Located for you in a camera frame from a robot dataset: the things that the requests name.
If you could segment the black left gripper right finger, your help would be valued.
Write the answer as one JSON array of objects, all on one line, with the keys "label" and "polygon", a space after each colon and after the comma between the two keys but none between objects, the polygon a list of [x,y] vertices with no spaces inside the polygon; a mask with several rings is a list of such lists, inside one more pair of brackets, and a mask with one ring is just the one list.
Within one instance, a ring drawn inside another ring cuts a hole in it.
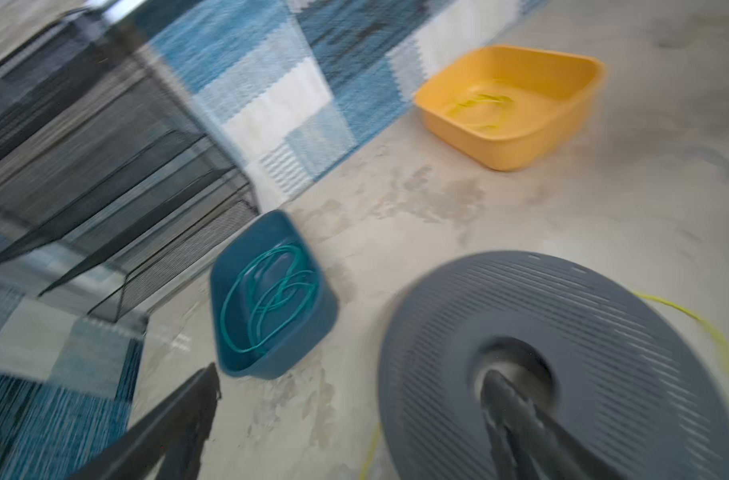
[{"label": "black left gripper right finger", "polygon": [[481,407],[500,479],[620,479],[504,375],[489,371]]}]

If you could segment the yellow plastic bin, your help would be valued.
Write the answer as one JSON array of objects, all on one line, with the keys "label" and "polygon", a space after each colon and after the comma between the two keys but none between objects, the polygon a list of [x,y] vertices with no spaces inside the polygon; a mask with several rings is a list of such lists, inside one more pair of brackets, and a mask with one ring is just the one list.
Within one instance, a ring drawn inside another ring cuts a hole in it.
[{"label": "yellow plastic bin", "polygon": [[416,93],[423,125],[486,168],[522,170],[572,139],[606,78],[600,60],[512,45],[477,49]]}]

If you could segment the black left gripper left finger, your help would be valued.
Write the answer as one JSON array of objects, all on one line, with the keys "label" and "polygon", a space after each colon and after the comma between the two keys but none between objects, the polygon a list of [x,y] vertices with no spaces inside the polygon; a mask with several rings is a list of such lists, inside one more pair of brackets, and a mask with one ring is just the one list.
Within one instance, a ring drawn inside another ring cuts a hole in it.
[{"label": "black left gripper left finger", "polygon": [[72,479],[196,479],[220,394],[216,365],[190,376]]}]

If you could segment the grey perforated cable spool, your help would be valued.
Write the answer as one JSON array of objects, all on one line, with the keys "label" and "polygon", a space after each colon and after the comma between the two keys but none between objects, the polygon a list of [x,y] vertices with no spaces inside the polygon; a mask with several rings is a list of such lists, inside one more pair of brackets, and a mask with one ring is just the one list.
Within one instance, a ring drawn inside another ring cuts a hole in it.
[{"label": "grey perforated cable spool", "polygon": [[554,420],[626,478],[729,479],[728,408],[680,335],[613,280],[526,251],[441,265],[396,309],[378,394],[402,478],[495,477],[473,385],[507,344],[541,358]]}]

